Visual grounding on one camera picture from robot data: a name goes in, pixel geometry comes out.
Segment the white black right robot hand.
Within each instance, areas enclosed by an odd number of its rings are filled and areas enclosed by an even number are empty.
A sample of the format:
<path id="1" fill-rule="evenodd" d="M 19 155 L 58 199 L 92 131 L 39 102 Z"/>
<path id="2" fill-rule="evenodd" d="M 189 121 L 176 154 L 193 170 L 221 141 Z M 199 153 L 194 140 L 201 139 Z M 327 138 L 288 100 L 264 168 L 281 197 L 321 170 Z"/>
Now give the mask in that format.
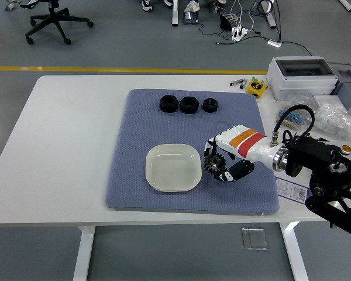
<path id="1" fill-rule="evenodd" d="M 226 160 L 217 152 L 218 148 L 227 152 L 232 160 L 239 157 L 241 161 L 226 168 Z M 237 181 L 254 170 L 255 162 L 276 170 L 278 164 L 274 158 L 279 148 L 279 145 L 271 146 L 266 135 L 243 125 L 235 125 L 207 141 L 204 169 L 217 180 Z"/>

